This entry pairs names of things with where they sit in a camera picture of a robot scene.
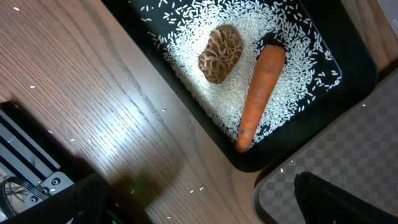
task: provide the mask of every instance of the orange carrot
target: orange carrot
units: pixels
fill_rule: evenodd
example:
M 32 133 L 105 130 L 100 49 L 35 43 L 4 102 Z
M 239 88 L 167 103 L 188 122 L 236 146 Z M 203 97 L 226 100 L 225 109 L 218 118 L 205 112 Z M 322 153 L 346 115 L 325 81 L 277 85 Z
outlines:
M 250 146 L 284 63 L 285 50 L 282 47 L 268 45 L 260 54 L 239 127 L 236 142 L 239 153 L 245 152 Z

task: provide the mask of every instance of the checkered surface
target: checkered surface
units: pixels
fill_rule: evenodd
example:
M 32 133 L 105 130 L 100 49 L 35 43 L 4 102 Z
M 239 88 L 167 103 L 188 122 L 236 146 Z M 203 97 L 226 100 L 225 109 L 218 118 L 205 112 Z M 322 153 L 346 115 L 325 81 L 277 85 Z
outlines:
M 279 223 L 305 223 L 294 195 L 295 175 L 309 171 L 362 200 L 398 215 L 398 73 L 356 106 L 260 191 Z

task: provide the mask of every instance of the uncooked rice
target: uncooked rice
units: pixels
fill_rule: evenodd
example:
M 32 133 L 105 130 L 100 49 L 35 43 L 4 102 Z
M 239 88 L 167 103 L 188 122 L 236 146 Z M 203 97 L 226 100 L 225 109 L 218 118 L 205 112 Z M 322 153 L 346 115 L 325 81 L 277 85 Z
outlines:
M 283 44 L 281 46 L 286 49 L 286 64 L 262 115 L 252 145 L 303 111 L 305 107 L 303 103 L 299 106 L 300 102 L 313 103 L 316 98 L 312 94 L 315 94 L 315 86 L 319 92 L 321 87 L 327 91 L 340 83 L 341 75 L 336 71 L 337 68 L 328 72 L 315 72 L 317 59 L 324 56 L 323 60 L 333 60 L 333 56 L 320 35 L 312 29 L 310 19 L 297 12 L 298 5 L 294 2 L 274 1 L 267 5 L 258 0 L 193 1 L 191 5 L 178 7 L 181 16 L 168 22 L 178 22 L 178 25 L 167 35 L 168 42 L 166 38 L 161 41 L 167 49 L 163 53 L 164 59 L 171 64 L 176 75 L 207 115 L 232 141 L 238 138 L 246 94 L 257 58 L 266 46 L 264 44 L 269 43 L 268 40 L 275 39 L 277 43 Z M 164 14 L 164 19 L 168 19 L 170 14 Z M 210 32 L 223 24 L 237 28 L 244 49 L 227 79 L 216 85 L 208 82 L 198 68 L 198 57 L 208 43 Z M 329 77 L 332 74 L 333 81 L 330 83 L 329 78 L 325 84 L 325 75 Z

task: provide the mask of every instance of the wood grain surface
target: wood grain surface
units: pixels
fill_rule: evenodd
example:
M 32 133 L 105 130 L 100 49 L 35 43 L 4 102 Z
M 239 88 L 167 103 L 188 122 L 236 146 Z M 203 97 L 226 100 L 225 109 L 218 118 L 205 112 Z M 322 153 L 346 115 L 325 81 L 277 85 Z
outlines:
M 377 0 L 341 0 L 361 35 L 380 74 L 385 78 L 398 67 L 398 36 Z
M 396 63 L 376 0 L 343 2 L 379 69 Z M 229 163 L 100 0 L 3 0 L 0 21 L 0 100 L 17 100 L 87 161 L 128 215 L 258 223 L 258 173 Z

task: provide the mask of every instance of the black plastic tray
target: black plastic tray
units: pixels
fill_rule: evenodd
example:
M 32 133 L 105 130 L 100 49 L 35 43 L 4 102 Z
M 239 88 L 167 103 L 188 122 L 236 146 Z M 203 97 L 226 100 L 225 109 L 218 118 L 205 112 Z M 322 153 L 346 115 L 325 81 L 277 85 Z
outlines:
M 147 31 L 151 28 L 146 26 L 154 24 L 141 21 L 139 9 L 131 6 L 135 4 L 133 2 L 128 0 L 103 0 L 103 2 L 203 129 L 231 163 L 241 171 L 260 170 L 271 162 L 294 153 L 339 115 L 367 97 L 377 84 L 377 68 L 342 3 L 339 0 L 298 1 L 331 51 L 343 78 L 338 86 L 306 108 L 305 112 L 295 114 L 283 127 L 277 128 L 244 154 L 238 154 L 230 138 L 224 135 L 206 115 L 203 108 L 174 74 L 168 62 L 154 48 L 153 43 L 148 41 L 150 38 Z M 143 4 L 157 7 L 159 0 L 143 2 L 146 2 Z

